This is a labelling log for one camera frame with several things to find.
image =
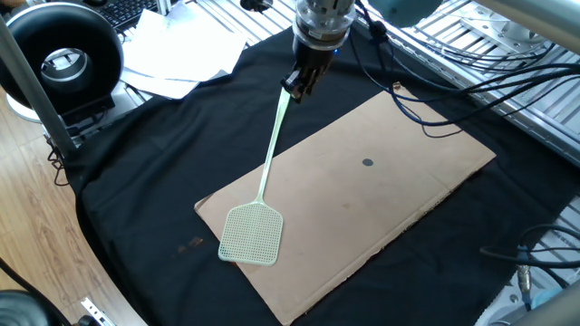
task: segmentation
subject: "white fly swatter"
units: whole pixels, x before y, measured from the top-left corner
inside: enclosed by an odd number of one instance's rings
[[[282,89],[260,189],[253,202],[235,207],[227,214],[226,226],[217,250],[217,255],[221,260],[272,266],[278,258],[278,247],[280,246],[284,221],[280,213],[266,205],[264,191],[266,190],[278,132],[289,102],[290,94]]]

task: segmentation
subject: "cardboard sheet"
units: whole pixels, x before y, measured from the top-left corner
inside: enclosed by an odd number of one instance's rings
[[[443,120],[424,104],[409,107]],[[290,324],[494,157],[466,133],[425,137],[380,93],[274,159],[265,201],[284,217],[278,260],[239,268]],[[254,200],[261,174],[259,167],[196,204],[218,238],[229,210]]]

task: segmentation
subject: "white paper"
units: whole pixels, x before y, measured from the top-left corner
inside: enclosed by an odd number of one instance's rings
[[[174,100],[183,99],[199,85],[199,81],[173,81],[154,78],[134,72],[128,68],[123,69],[121,80],[139,90],[148,91]]]
[[[205,82],[230,74],[245,45],[243,35],[227,31],[198,5],[178,2],[165,17],[144,10],[123,51],[125,67],[134,72]]]

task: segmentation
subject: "grid mesh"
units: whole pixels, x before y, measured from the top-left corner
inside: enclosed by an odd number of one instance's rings
[[[229,262],[273,265],[278,257],[283,219],[262,203],[232,209],[219,244],[219,258]]]

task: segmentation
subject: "black cloth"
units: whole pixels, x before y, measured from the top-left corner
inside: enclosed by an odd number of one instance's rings
[[[85,236],[150,325],[278,324],[239,269],[218,259],[218,240],[194,204],[263,163],[292,37],[284,31],[244,51],[232,76],[184,101],[146,103],[64,162]],[[353,37],[378,73],[373,48]],[[420,98],[438,95],[404,84]],[[288,109],[276,154],[379,91],[345,46],[314,96]],[[432,108],[452,118],[474,104]],[[495,113],[475,122],[462,126],[497,158],[295,325],[475,322],[515,271],[479,248],[514,247],[524,229],[553,222],[580,185],[576,168]]]

